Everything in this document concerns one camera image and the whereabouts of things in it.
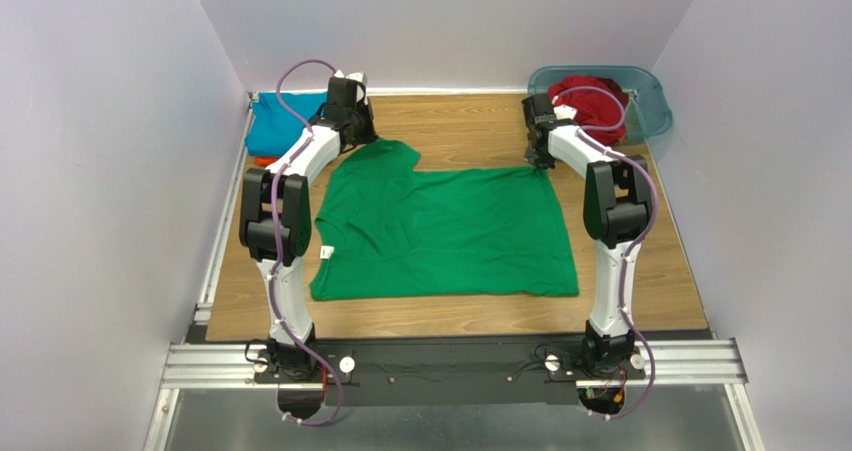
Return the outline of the green t shirt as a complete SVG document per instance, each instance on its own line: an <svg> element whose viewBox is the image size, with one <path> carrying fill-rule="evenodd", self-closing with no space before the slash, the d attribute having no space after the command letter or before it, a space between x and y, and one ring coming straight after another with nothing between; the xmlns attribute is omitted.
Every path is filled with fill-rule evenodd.
<svg viewBox="0 0 852 451"><path fill-rule="evenodd" d="M323 248L314 300L579 294L546 171L421 171L419 159L407 144L381 140L331 173L315 219Z"/></svg>

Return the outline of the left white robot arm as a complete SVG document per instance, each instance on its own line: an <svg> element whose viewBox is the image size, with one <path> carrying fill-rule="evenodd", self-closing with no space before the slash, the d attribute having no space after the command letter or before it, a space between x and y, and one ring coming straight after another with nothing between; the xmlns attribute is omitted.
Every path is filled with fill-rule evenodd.
<svg viewBox="0 0 852 451"><path fill-rule="evenodd" d="M243 177L239 238L264 280L270 313L257 369L296 381L318 368L307 347L314 323L305 299L303 257L312 236L310 186L338 156L377 134L362 72L336 72L325 102L305 121L298 140L273 164Z"/></svg>

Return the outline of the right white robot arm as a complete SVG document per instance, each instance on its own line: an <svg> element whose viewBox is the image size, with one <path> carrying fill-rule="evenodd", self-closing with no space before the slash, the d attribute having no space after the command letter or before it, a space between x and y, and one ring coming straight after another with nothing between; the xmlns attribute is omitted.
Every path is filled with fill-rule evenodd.
<svg viewBox="0 0 852 451"><path fill-rule="evenodd" d="M525 161L551 169L558 161L585 179L583 224L596 252L593 308L580 345L579 365L604 373L634 354L632 319L636 261L656 221L658 193L640 156L628 157L594 140L545 93L521 101L527 127Z"/></svg>

